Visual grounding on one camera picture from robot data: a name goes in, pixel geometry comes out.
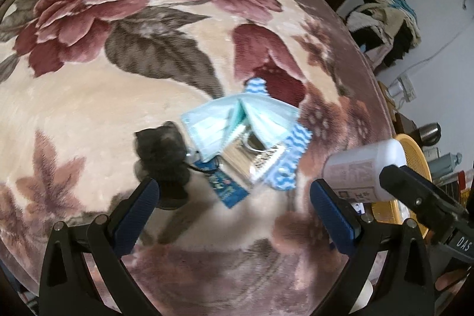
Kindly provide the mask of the right hand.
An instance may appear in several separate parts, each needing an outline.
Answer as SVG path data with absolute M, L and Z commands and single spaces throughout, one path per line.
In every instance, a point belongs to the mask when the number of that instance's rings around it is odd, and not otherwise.
M 451 272 L 444 273 L 435 282 L 435 288 L 441 292 L 446 290 L 448 287 L 455 285 L 461 281 L 467 274 L 467 270 L 454 270 Z

